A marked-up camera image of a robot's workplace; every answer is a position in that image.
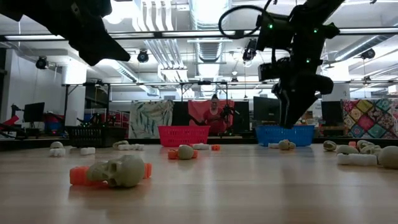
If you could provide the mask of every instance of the black monitor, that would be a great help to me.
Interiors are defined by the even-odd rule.
[[[279,100],[255,96],[253,98],[253,117],[258,121],[274,121],[279,123]]]
[[[40,122],[43,121],[44,103],[32,103],[25,105],[24,122]]]
[[[322,120],[326,124],[336,125],[343,122],[343,109],[340,101],[322,101]]]

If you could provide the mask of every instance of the red basket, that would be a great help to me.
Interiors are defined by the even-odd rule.
[[[160,143],[165,147],[207,143],[210,126],[159,126]]]

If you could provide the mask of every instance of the wooden table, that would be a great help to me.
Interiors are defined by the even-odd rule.
[[[123,154],[153,164],[124,190],[71,187],[68,171]],[[336,165],[320,145],[280,152],[225,145],[190,161],[144,152],[0,152],[0,223],[398,223],[398,170]]]

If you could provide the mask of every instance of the orange object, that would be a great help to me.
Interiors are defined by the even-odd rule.
[[[354,141],[350,141],[350,142],[348,143],[348,145],[349,145],[349,146],[353,146],[353,147],[356,148],[356,142],[354,142]]]
[[[198,157],[198,151],[197,150],[193,150],[193,156],[192,159],[196,159]]]
[[[212,151],[220,151],[221,150],[221,146],[220,145],[211,145],[211,150]]]
[[[144,179],[147,179],[151,177],[152,175],[152,164],[146,163],[145,164],[145,174],[144,174]]]
[[[171,149],[168,151],[167,156],[169,159],[176,159],[178,156],[178,152],[176,150]]]
[[[70,169],[69,171],[69,181],[72,185],[79,186],[100,186],[106,185],[105,182],[97,181],[89,181],[86,177],[86,173],[90,167],[88,166],[80,166]]]

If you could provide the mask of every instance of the cable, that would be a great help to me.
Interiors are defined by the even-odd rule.
[[[267,12],[267,7],[268,7],[268,5],[269,5],[269,3],[270,3],[271,1],[272,1],[272,0],[268,0],[266,6],[265,6],[264,8],[261,8],[261,7],[259,7],[259,6],[243,5],[243,6],[236,6],[236,7],[232,8],[232,9],[227,10],[226,12],[224,12],[224,13],[221,15],[220,19],[218,20],[218,29],[220,30],[220,32],[221,32],[225,37],[227,37],[227,38],[229,38],[229,39],[238,40],[238,39],[242,39],[242,38],[244,38],[244,37],[249,37],[249,36],[252,35],[255,31],[259,30],[261,26],[256,26],[256,28],[254,28],[254,29],[253,29],[252,31],[250,31],[248,34],[227,35],[227,34],[224,32],[223,28],[222,28],[222,23],[223,23],[224,18],[225,18],[226,16],[228,16],[229,14],[231,14],[232,12],[235,12],[235,11],[238,11],[238,10],[241,10],[241,9],[253,9],[253,10],[257,10],[257,11],[259,11],[259,12],[262,12],[262,16],[268,17],[268,19],[270,20],[270,22],[271,22],[271,23],[274,23],[274,18],[272,18],[272,16]]]

